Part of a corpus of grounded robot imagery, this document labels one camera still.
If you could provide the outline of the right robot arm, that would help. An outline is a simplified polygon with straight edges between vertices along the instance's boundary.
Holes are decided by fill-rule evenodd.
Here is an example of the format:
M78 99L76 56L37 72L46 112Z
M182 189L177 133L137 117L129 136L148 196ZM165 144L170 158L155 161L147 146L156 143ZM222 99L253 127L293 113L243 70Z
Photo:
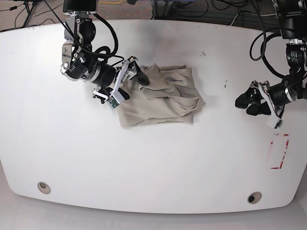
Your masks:
M68 16L65 21L62 46L61 73L72 81L83 80L96 85L93 98L102 104L115 109L129 94L122 89L125 80L136 78L137 82L146 86L150 81L137 64L137 58L131 56L120 60L121 66L109 65L110 58L117 57L118 37L113 27L97 14L96 0L66 0L63 13ZM92 41L96 35L96 27L90 15L107 26L114 39L114 49L101 46L93 51Z

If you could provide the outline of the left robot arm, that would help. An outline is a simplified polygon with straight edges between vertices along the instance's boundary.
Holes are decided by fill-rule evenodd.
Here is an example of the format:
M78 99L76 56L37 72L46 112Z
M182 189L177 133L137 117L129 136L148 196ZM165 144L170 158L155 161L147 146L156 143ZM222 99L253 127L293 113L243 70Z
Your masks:
M282 124L285 105L307 97L307 2L305 0L273 1L279 27L263 29L260 59L267 69L282 81L270 85L268 81L253 81L247 91L235 101L236 108L245 109L248 115L269 116L268 125L277 129ZM289 74L278 73L267 61L267 43L276 37L288 40L286 59Z

